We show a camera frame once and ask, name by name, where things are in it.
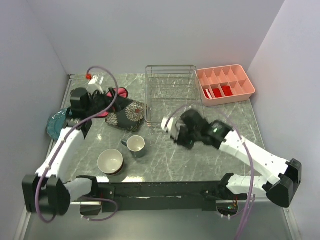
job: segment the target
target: gray mug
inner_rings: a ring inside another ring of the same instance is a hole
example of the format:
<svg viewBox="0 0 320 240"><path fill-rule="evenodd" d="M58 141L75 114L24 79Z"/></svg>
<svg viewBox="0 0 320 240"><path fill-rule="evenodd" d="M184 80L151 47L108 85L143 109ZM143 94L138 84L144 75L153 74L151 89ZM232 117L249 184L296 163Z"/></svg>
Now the gray mug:
<svg viewBox="0 0 320 240"><path fill-rule="evenodd" d="M128 140L122 139L121 143L125 145L135 158L142 158L146 155L146 142L142 136L134 135Z"/></svg>

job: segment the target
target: storage box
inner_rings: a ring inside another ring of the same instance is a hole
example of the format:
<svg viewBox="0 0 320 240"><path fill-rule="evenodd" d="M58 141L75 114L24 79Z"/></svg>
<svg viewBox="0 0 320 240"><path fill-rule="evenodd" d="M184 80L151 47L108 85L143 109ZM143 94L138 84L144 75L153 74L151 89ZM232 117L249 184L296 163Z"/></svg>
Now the storage box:
<svg viewBox="0 0 320 240"><path fill-rule="evenodd" d="M199 69L197 76L202 103L207 107L246 101L256 91L240 65Z"/></svg>

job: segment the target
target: mug handle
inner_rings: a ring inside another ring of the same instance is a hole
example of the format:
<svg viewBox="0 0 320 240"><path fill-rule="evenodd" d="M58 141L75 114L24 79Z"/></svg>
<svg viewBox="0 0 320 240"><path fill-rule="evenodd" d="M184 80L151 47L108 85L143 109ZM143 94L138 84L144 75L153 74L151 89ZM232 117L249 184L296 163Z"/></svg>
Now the mug handle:
<svg viewBox="0 0 320 240"><path fill-rule="evenodd" d="M121 139L121 143L122 143L123 145L125 145L126 147L128 147L127 142L128 142L127 139Z"/></svg>

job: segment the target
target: marble countertop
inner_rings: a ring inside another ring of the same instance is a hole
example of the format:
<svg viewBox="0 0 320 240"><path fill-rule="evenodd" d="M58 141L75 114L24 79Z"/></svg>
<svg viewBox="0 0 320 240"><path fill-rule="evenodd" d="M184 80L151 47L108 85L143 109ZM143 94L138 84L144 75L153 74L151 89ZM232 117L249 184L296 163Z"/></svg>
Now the marble countertop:
<svg viewBox="0 0 320 240"><path fill-rule="evenodd" d="M119 87L126 88L129 98L145 101L144 74L115 75ZM67 89L64 108L70 106L70 92L86 87L85 75L73 75ZM107 89L114 86L112 79L104 77L102 86ZM216 106L237 125L241 134L264 147L258 124L250 100ZM209 122L224 120L212 108L204 108ZM120 143L132 135L145 138L148 153L134 159L129 150ZM114 176L106 176L97 167L99 155L107 149L119 150L124 159L123 169ZM69 165L66 179L74 180L79 175L97 176L99 182L180 182L180 181L219 181L226 173L249 175L250 167L234 157L219 152L213 147L196 143L190 151L173 144L168 134L151 131L144 123L139 132L133 133L109 126L105 119L94 119L92 127L82 144L74 154Z"/></svg>

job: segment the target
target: white bowl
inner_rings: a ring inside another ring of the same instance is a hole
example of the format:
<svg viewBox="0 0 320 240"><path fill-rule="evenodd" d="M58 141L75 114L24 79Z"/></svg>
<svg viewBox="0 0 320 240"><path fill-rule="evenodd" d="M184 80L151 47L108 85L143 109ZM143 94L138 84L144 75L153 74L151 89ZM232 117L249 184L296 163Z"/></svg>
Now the white bowl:
<svg viewBox="0 0 320 240"><path fill-rule="evenodd" d="M118 150L108 149L100 154L97 165L100 171L105 174L116 174L122 169L124 158Z"/></svg>

